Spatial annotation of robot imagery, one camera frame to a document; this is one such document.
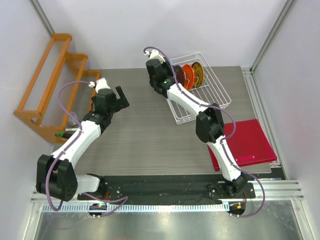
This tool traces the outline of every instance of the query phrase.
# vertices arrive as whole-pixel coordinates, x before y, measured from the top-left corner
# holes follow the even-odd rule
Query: wooden rack
[[[33,129],[36,133],[38,133],[41,137],[43,137],[49,143],[64,143],[66,141],[65,138],[57,136],[58,133],[63,133],[66,130],[66,126],[68,123],[68,115],[60,114],[59,116],[55,116],[56,119],[54,122],[59,124],[56,125],[46,125],[44,123],[44,117],[46,116],[46,112],[48,110],[48,106],[51,103],[51,100],[57,101],[56,99],[52,99],[53,93],[56,89],[59,81],[68,81],[69,76],[74,76],[75,79],[72,81],[84,81],[82,78],[86,76],[95,76],[95,79],[100,78],[100,72],[95,70],[85,70],[85,65],[88,57],[85,54],[77,54],[68,52],[68,46],[72,40],[71,35],[66,33],[55,33],[52,35],[51,40],[45,49],[43,56],[29,82],[29,85],[20,101],[18,108],[14,111],[14,114],[21,119],[25,124],[27,124],[31,129]],[[52,52],[55,50],[56,60],[52,61],[53,56]],[[44,69],[49,69],[50,64],[54,65],[53,70],[47,70],[48,77],[40,77],[45,73],[41,73]],[[69,75],[61,76],[62,71],[67,72]],[[43,93],[34,90],[33,88],[35,84],[46,84]],[[76,93],[78,90],[79,84],[74,84],[71,92],[67,93],[67,99],[65,107],[70,112],[72,106],[74,104],[74,100],[76,97]],[[33,95],[38,95],[33,104],[30,107],[30,100]],[[89,110],[91,106],[91,101],[88,99]]]

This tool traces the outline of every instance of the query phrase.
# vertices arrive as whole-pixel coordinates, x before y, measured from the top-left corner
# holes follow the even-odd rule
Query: red box
[[[233,124],[224,126],[224,134],[228,136],[233,130]],[[230,151],[239,167],[269,163],[277,160],[277,156],[269,144],[257,119],[237,121],[232,137],[226,140]],[[218,161],[208,147],[214,170],[220,170]]]

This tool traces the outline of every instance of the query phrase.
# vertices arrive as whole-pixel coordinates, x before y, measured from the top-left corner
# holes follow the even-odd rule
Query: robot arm
[[[49,167],[58,155],[64,152],[50,175],[49,191],[52,197],[66,202],[75,194],[93,193],[98,190],[105,193],[102,177],[92,174],[76,175],[74,169],[85,150],[110,125],[113,114],[129,106],[121,87],[115,88],[120,96],[117,99],[105,78],[97,80],[96,84],[91,82],[89,86],[95,87],[96,95],[92,97],[91,111],[81,122],[82,130],[78,128],[71,138],[52,155],[42,155],[37,162],[36,190],[46,194],[45,182]],[[72,144],[79,132],[82,132],[80,137]],[[65,151],[66,146],[70,144],[72,145]]]
[[[247,179],[242,172],[237,170],[234,166],[238,166],[226,140],[222,141],[226,152],[233,163],[229,162],[225,151],[223,150],[221,140],[225,137],[224,122],[221,111],[212,109],[201,105],[210,105],[212,103],[204,102],[190,92],[185,90],[183,86],[179,84],[177,86],[174,80],[174,73],[168,61],[162,56],[159,56],[157,50],[153,50],[151,53],[146,53],[149,60],[146,62],[146,68],[149,74],[150,85],[153,89],[165,98],[176,102],[184,107],[190,114],[196,118],[195,132],[198,138],[206,143],[214,153],[222,170],[222,176],[225,180],[227,189],[230,195],[240,193],[246,186]],[[185,94],[189,95],[194,101],[189,99]]]

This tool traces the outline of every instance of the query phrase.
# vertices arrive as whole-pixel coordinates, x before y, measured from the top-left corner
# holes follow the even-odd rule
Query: cable
[[[81,136],[82,134],[82,125],[81,123],[77,120],[77,118],[75,116],[73,116],[64,106],[63,104],[61,103],[60,101],[60,95],[61,95],[61,92],[63,91],[63,89],[65,89],[66,87],[72,85],[72,84],[89,84],[88,82],[86,81],[72,81],[72,82],[69,82],[67,83],[66,85],[64,85],[58,92],[58,97],[57,97],[57,101],[58,101],[58,104],[59,106],[61,107],[61,109],[69,115],[70,118],[72,118],[76,124],[79,126],[79,129],[80,131],[78,132],[77,136],[63,149],[63,151],[61,151],[58,156],[55,158],[55,160],[52,162],[51,166],[49,167],[49,170],[48,170],[48,173],[46,174],[46,177],[45,177],[45,195],[46,195],[46,199],[50,205],[50,207],[52,208],[52,210],[54,211],[59,211],[62,207],[62,204],[64,201],[61,200],[58,208],[56,208],[51,200],[51,196],[50,196],[50,190],[49,190],[49,181],[50,181],[50,176],[51,176],[51,173],[56,165],[56,163],[58,162],[58,160],[61,158],[61,156],[77,141],[77,139]],[[118,210],[123,204],[126,203],[126,201],[128,200],[128,196],[125,196],[125,197],[122,197],[120,199],[117,199],[117,200],[101,200],[101,199],[98,199],[92,195],[90,195],[89,193],[82,193],[83,195],[86,195],[87,197],[90,197],[94,200],[97,200],[97,201],[100,201],[100,202],[103,202],[103,203],[118,203],[118,202],[121,202],[119,204],[119,206],[117,206],[114,210],[110,211],[110,212],[107,212],[105,214],[102,214],[101,217],[106,217],[112,213],[114,213],[116,210]]]
[[[226,148],[225,148],[225,146],[224,146],[224,144],[223,144],[223,140],[227,140],[227,139],[231,138],[231,137],[235,134],[235,132],[236,132],[236,127],[237,127],[237,126],[236,126],[236,121],[235,121],[235,119],[233,118],[233,116],[232,116],[227,110],[225,110],[225,109],[223,109],[223,108],[221,108],[221,107],[217,107],[217,106],[213,106],[213,105],[209,105],[209,104],[201,104],[201,103],[197,102],[195,99],[193,99],[191,96],[189,96],[188,94],[186,94],[185,91],[179,86],[179,83],[178,83],[177,78],[176,78],[174,66],[172,65],[172,63],[171,63],[170,59],[168,58],[168,56],[167,56],[163,51],[161,51],[159,48],[154,47],[154,46],[147,46],[147,47],[145,47],[145,48],[143,49],[143,53],[146,53],[146,50],[147,50],[147,49],[155,49],[155,50],[159,51],[159,52],[166,58],[166,60],[168,61],[169,65],[170,65],[170,68],[171,68],[171,71],[172,71],[172,74],[173,74],[174,81],[175,81],[175,83],[176,83],[179,91],[180,91],[183,95],[185,95],[188,99],[190,99],[192,102],[194,102],[195,104],[197,104],[197,105],[199,105],[199,106],[216,109],[216,110],[219,110],[219,111],[221,111],[221,112],[223,112],[223,113],[225,113],[225,114],[227,114],[227,115],[229,116],[229,118],[230,118],[231,121],[232,121],[233,129],[232,129],[232,132],[231,132],[230,135],[225,136],[224,138],[221,139],[220,144],[221,144],[221,146],[222,146],[222,149],[223,149],[223,151],[224,151],[224,153],[225,153],[225,155],[226,155],[226,158],[228,159],[229,163],[230,163],[235,169],[237,169],[238,171],[243,172],[244,174],[246,174],[246,175],[252,177],[253,179],[255,179],[255,180],[258,182],[258,184],[260,185],[261,191],[262,191],[262,203],[261,203],[261,206],[259,207],[259,209],[258,209],[257,211],[255,211],[254,213],[248,214],[248,215],[244,215],[244,216],[242,216],[242,215],[239,216],[239,215],[236,215],[236,214],[232,214],[232,215],[233,215],[234,217],[237,217],[237,218],[248,218],[248,217],[252,217],[252,216],[258,214],[258,213],[262,210],[262,208],[264,207],[264,205],[265,205],[265,201],[266,201],[265,189],[264,189],[261,181],[260,181],[256,176],[254,176],[253,174],[251,174],[251,173],[249,173],[249,172],[247,172],[247,171],[245,171],[245,170],[242,170],[240,167],[234,165],[234,163],[233,163],[232,160],[230,159],[230,157],[229,157],[229,155],[228,155],[228,153],[227,153],[227,150],[226,150]]]

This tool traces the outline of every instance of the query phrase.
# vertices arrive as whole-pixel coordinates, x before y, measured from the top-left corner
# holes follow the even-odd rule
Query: orange plate
[[[195,82],[195,72],[192,66],[190,66],[189,64],[184,65],[182,70],[185,74],[184,88],[189,91],[192,89]]]

